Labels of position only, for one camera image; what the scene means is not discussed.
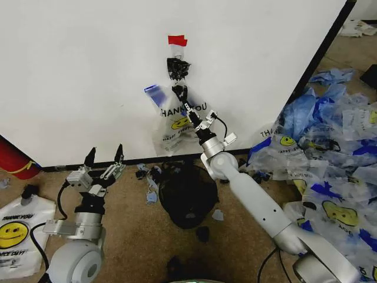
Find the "black cable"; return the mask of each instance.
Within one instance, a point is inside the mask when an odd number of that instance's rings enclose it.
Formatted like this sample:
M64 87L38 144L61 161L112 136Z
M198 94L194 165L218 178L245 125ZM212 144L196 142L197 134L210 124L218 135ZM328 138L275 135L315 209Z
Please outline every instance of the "black cable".
M259 270L258 270L258 276L257 276L257 283L260 283L260 276L262 274L262 271L263 271L263 268L264 266L266 265L267 261L270 259L270 257L278 250L279 248L276 247L273 251L271 251L271 253L264 259L264 261L262 262L262 265L260 266Z
M63 210L63 207L61 206L61 195L63 193L63 190L68 187L70 184L67 182L67 180L64 182L64 184L61 186L61 189L58 193L58 199L57 199L57 202L58 202L58 209L61 213L61 215L63 216L63 218L61 220L66 220L67 219L67 214L64 212ZM48 263L48 258L46 256L46 253L44 252L44 250L41 248L41 246L39 245L39 243L37 242L37 240L35 239L34 237L34 230L36 230L36 228L38 227L41 227L43 225L45 225L46 222L44 223L40 223L38 225L35 225L33 228L31 228L30 230L30 238L31 238L31 241L33 242L33 244L35 245L35 247L37 248L37 250L39 251L39 253L41 254L42 256L42 259L43 259L43 262L45 264L45 270L47 271L48 270L48 267L49 267L49 263ZM45 273L41 279L38 281L38 283L43 283L43 282L49 282L49 276L47 273Z
M41 254L43 262L45 263L45 269L47 270L48 267L49 267L47 256L46 256L44 250L41 248L41 246L38 244L37 240L34 237L34 230L36 230L36 228L41 227L41 226L43 226L45 224L46 224L46 222L40 223L38 225L35 225L33 228L31 228L31 230L30 230L30 238L31 238L31 241L33 242L33 244L35 245L35 247L37 248L37 250L39 251L39 253Z
M51 280L49 279L48 273L45 273L42 275L41 279L39 279L38 283L52 283Z
M220 119L218 116L216 116L216 119L218 119L218 121L222 122L224 127L225 127L225 134L224 134L224 139L226 138L226 134L228 133L228 127L226 126L225 122Z
M283 260L282 260L282 254L280 253L282 250L279 249L279 261L280 261L280 264L284 270L284 273L285 273L285 276L287 276L287 279L289 281L289 283L292 283L292 281L290 280L289 276L288 276L288 273L287 273L287 270L285 269L285 266L284 266L284 263L283 263Z
M70 184L68 183L68 181L66 180L65 182L64 182L64 184L61 186L61 189L60 189L60 191L59 191L59 193L58 193L58 197L57 197L57 203L58 203L58 209L59 209L59 211L60 211L60 214L63 216L63 218L62 219L60 219L60 220L66 220L67 218L68 218L68 216L67 216L67 214L64 212L64 210L63 210L63 207L61 206L61 195L62 195L62 193L63 193L63 190L66 188L66 187L68 187Z

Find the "white wall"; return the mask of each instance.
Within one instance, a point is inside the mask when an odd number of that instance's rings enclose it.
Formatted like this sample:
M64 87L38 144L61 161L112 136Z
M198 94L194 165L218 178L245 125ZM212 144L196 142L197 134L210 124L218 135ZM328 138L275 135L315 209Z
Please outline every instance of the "white wall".
M0 1L0 133L42 166L80 164L93 146L97 162L110 161L119 143L128 159L156 157L156 112L143 89L170 83L167 35L184 34L187 84L238 135L230 149L248 148L344 3Z
M349 19L377 19L377 0L358 0Z

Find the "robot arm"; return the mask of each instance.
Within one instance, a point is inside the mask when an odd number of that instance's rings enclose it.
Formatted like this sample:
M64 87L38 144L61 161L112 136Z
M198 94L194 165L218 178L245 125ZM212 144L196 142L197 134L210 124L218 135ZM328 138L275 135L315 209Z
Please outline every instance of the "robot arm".
M231 133L220 142L209 129L217 117L216 112L212 110L203 121L187 102L187 87L175 86L172 90L193 123L204 150L201 160L212 179L229 180L232 192L280 249L293 255L305 254L293 265L300 281L356 282L359 279L358 270L333 245L320 235L297 227L253 178L238 172L236 158L224 152L225 147L235 141L236 135Z
M85 158L84 165L66 179L82 196L81 204L75 209L75 222L50 220L43 229L45 233L70 240L52 256L46 271L52 283L90 283L101 269L104 257L102 246L106 234L101 224L105 214L104 196L107 187L120 177L125 165L123 148L119 145L114 163L99 179L93 179L89 172L94 163L94 155L95 148Z

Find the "plastic bag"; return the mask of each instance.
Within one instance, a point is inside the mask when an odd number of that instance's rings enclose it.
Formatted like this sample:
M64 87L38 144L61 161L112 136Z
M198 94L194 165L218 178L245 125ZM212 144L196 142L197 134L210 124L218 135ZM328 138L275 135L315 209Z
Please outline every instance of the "plastic bag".
M350 81L353 74L355 73L354 69L337 69L332 68L329 71L321 71L318 74L314 75L310 79L310 83L320 83L321 85L330 85L334 83L344 83L345 81Z
M298 141L304 130L313 123L315 103L314 89L308 88L302 96L288 104L282 111L284 134Z
M290 162L290 167L285 171L274 171L272 179L291 180L302 195L308 186L323 179L328 165L325 160L307 160L296 164Z
M250 149L248 168L263 172L285 170L292 160L302 162L306 159L304 151L291 137L274 134Z
M167 59L171 84L167 87L152 85L144 89L144 92L157 106L158 119L152 139L158 156L172 156L182 142L198 142L182 103L171 89L177 84L186 85L184 78L189 73L190 64L183 61L183 50L187 40L184 39L183 35L169 36L168 42L172 56ZM190 87L187 87L187 89L189 103L195 107L200 116L205 117L208 112L207 102L196 96Z
M377 103L347 109L343 114L343 134L346 140L374 139L377 137Z
M55 203L50 200L33 195L31 202L22 206L21 199L0 210L0 279L30 276L39 271L42 258L30 239L30 230L55 215ZM48 234L39 228L34 236L44 249Z
M197 143L193 126L186 117L184 107L173 93L170 87L152 86L146 90L158 108L156 112L159 117L157 129L153 133L153 145L157 155L171 156L178 149L181 142ZM208 105L205 101L195 96L188 88L189 102L195 106L199 115L205 116L208 112Z
M330 165L343 169L369 166L377 162L377 157L370 154L353 156L341 152L320 151L313 148L305 150L305 155L308 159L328 160Z
M358 167L352 177L363 180L366 183L377 185L377 164Z

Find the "yellow smiley face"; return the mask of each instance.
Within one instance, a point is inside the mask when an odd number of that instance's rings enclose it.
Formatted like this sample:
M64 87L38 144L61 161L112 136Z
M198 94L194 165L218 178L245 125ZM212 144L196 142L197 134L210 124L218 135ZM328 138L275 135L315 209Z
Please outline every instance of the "yellow smiley face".
M358 213L352 208L338 206L329 200L322 202L322 207L330 219L336 219L348 226L356 226L359 222Z
M29 228L18 221L9 222L0 227L0 249L17 246L28 236Z
M372 110L369 114L369 122L370 124L376 124L377 123L377 111Z
M295 141L291 137L282 137L280 139L280 144L282 146L291 146L295 143Z
M182 119L175 121L173 125L171 125L171 128L173 130L178 130L179 128L182 128L183 126L189 124L189 122L190 122L189 118L183 117Z
M377 266L373 266L373 280L377 281Z

